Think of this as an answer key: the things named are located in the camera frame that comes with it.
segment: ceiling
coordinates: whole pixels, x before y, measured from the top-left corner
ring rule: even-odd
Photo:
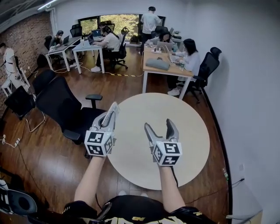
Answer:
[[[18,13],[47,2],[49,0],[0,0],[0,24]]]

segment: wooden floor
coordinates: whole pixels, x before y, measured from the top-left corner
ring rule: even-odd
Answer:
[[[127,51],[128,70],[118,66],[115,72],[142,75],[141,56],[138,55],[138,51],[134,47],[127,47]],[[80,61],[83,62],[82,66],[89,69],[94,65],[94,58],[90,52]],[[81,75],[77,69],[71,69],[69,73],[59,75],[66,78],[70,89],[83,107],[91,107],[91,102],[85,99],[88,94],[103,95],[103,100],[97,103],[97,107],[108,110],[114,101],[121,103],[142,92],[143,77],[92,73],[84,68],[82,68]],[[147,92],[166,93],[167,90],[165,75],[148,75]],[[226,223],[225,217],[222,215],[227,214],[228,210],[227,182],[222,172],[222,168],[225,167],[224,157],[210,110],[204,96],[200,95],[199,98],[201,103],[196,104],[195,98],[189,93],[184,96],[183,100],[191,105],[204,120],[210,136],[210,154],[200,174],[188,184],[180,187],[179,190],[187,206],[197,207],[215,222]],[[34,109],[28,119],[31,126],[34,126],[40,122],[42,115],[37,109]],[[14,144],[17,138],[21,138],[25,121],[19,121],[11,111],[8,111],[4,120],[7,122],[3,131],[6,141]],[[27,126],[25,127],[20,147],[27,167],[50,204],[50,210],[61,213],[64,205],[73,200],[75,189],[88,166],[89,161],[84,158],[84,145],[75,145],[71,140],[63,137],[59,125],[47,117],[47,121],[34,133],[30,133]],[[36,193],[43,200],[42,194],[24,167],[19,149],[1,144],[0,153],[3,168],[20,175],[24,180],[25,190]],[[189,203],[219,189],[222,189],[219,193]],[[125,180],[107,159],[97,191],[99,203],[107,202],[118,195],[120,190],[125,190],[132,195],[146,192],[150,198],[161,201],[160,191],[143,189]],[[4,222],[20,223],[18,217],[10,216],[10,218],[4,217]]]

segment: white round table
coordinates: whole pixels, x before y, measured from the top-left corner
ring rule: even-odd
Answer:
[[[119,107],[116,142],[108,158],[120,175],[140,187],[161,190],[158,165],[153,162],[144,124],[166,137],[167,118],[176,125],[182,144],[183,155],[174,166],[178,185],[200,173],[208,159],[210,140],[204,121],[190,105],[167,94],[145,93],[126,99]]]

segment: brick wall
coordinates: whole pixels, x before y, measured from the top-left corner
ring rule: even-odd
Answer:
[[[43,12],[28,17],[1,33],[0,43],[4,42],[14,50],[14,54],[19,58],[20,67],[28,70],[27,67],[30,66],[33,71],[37,67],[38,55],[45,48],[45,37],[48,35],[52,35],[50,16],[48,12]],[[3,57],[0,56],[0,65],[2,64]],[[7,74],[3,66],[0,68],[0,85],[6,78]],[[0,118],[6,109],[5,100],[6,95],[0,88]]]

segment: sneaker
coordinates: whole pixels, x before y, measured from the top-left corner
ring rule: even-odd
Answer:
[[[101,69],[98,66],[95,66],[94,68],[91,69],[92,72],[100,72]]]
[[[148,198],[148,195],[146,193],[142,193],[140,196]]]
[[[123,196],[123,195],[127,195],[127,193],[124,190],[121,190],[118,194],[118,196]]]
[[[170,96],[178,96],[180,95],[180,90],[179,89],[172,89],[171,91],[167,92],[168,95]]]
[[[69,66],[69,68],[73,68],[73,67],[76,67],[77,66],[77,64],[76,64],[76,62],[74,62],[73,64],[71,64],[70,66]]]

